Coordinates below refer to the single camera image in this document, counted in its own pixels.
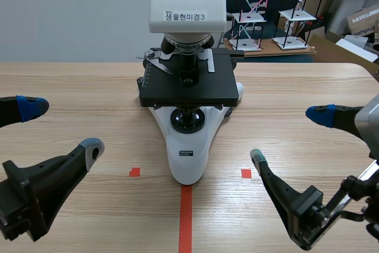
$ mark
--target shelf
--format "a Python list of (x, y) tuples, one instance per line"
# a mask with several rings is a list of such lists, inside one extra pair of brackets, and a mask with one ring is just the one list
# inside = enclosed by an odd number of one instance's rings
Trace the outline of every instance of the shelf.
[(239, 16), (240, 16), (239, 13), (234, 13), (233, 16), (234, 16), (235, 20), (237, 21), (237, 23), (239, 23), (239, 24), (266, 22), (266, 20), (264, 20), (264, 18), (259, 13), (247, 13), (247, 12), (244, 13), (243, 12), (241, 22), (239, 21)]
[(304, 10), (298, 10), (294, 13), (294, 18), (291, 18), (293, 9), (286, 10), (286, 11), (279, 11), (281, 15), (283, 15), (285, 18), (287, 18), (290, 21), (310, 21), (310, 20), (316, 20), (314, 16), (310, 15), (309, 13), (306, 13)]
[(285, 37), (273, 38), (273, 41), (275, 42), (275, 44), (277, 44), (282, 50), (298, 50), (298, 49), (308, 48), (308, 46), (306, 46), (297, 37), (288, 37), (287, 41), (285, 42), (285, 47), (284, 47), (284, 40), (285, 40)]
[[(232, 45), (233, 49), (236, 50), (237, 40), (230, 40), (229, 42)], [(244, 52), (258, 52), (261, 49), (254, 40), (243, 39), (238, 40), (238, 50), (243, 50)]]

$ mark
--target microscope label sticker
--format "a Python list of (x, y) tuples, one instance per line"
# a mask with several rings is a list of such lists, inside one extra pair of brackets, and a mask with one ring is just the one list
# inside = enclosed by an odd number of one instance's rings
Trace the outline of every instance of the microscope label sticker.
[(194, 152), (191, 150), (180, 150), (179, 156), (194, 156)]
[(163, 20), (170, 22), (208, 21), (208, 11), (163, 10)]

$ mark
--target red tape line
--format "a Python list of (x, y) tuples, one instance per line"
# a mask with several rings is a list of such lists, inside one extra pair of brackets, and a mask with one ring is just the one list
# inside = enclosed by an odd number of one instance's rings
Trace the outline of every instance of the red tape line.
[(141, 168), (133, 168), (130, 172), (129, 172), (129, 177), (139, 177), (140, 176), (140, 171)]
[(192, 253), (192, 186), (182, 186), (180, 198), (179, 253)]

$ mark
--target blue tape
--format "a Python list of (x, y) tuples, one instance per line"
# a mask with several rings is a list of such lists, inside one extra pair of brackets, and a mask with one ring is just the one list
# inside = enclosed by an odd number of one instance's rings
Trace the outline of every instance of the blue tape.
[(42, 116), (49, 109), (49, 102), (42, 98), (36, 98), (35, 102), (30, 102), (24, 96), (16, 96), (16, 100), (22, 123)]
[(334, 115), (336, 112), (335, 105), (328, 105), (325, 110), (316, 110), (316, 106), (310, 107), (306, 111), (306, 116), (311, 121), (322, 126), (330, 127), (331, 129), (334, 126)]

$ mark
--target white microscope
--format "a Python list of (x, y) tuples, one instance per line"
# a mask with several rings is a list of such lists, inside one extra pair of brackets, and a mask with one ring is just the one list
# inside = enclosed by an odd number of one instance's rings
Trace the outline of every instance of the white microscope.
[(211, 49), (212, 33), (226, 31), (226, 0), (150, 0), (149, 28), (165, 36), (161, 49), (144, 54), (140, 103), (163, 133), (172, 175), (191, 185), (203, 176), (217, 129), (242, 99), (232, 58), (243, 52)]

